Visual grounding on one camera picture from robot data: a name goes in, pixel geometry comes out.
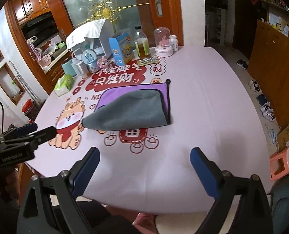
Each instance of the gold ornament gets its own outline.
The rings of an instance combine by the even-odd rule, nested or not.
[[[81,26],[87,22],[103,18],[108,19],[113,25],[115,25],[117,19],[119,18],[120,11],[131,7],[149,4],[149,3],[142,3],[127,7],[119,7],[115,2],[112,2],[111,0],[89,0],[89,1],[92,2],[92,6],[88,7],[91,15],[90,18],[74,27]]]

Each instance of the black cable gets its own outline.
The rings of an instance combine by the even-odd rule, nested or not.
[[[4,132],[4,106],[2,102],[0,102],[0,106],[2,107],[3,117],[2,117],[2,133]]]

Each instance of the screw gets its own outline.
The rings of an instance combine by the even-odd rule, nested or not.
[[[34,174],[34,175],[32,176],[32,178],[31,178],[32,181],[35,181],[35,180],[37,180],[37,179],[38,179],[38,175],[36,175],[36,174]]]
[[[229,171],[222,171],[222,174],[224,177],[229,177],[231,173]]]
[[[259,180],[259,176],[256,175],[256,174],[253,174],[252,175],[252,179],[255,180],[255,181],[258,181]]]
[[[66,177],[67,175],[69,175],[69,171],[68,170],[63,170],[62,172],[60,172],[60,176],[61,177]]]

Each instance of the blue box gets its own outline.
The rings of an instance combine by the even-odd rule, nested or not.
[[[115,63],[118,66],[123,66],[135,58],[134,50],[130,41],[130,36],[127,32],[116,33],[113,38],[109,39],[112,54]]]

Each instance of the glass dome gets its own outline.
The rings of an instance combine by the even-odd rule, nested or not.
[[[155,46],[157,48],[164,48],[165,46],[172,46],[170,43],[170,30],[166,27],[159,27],[154,30]]]

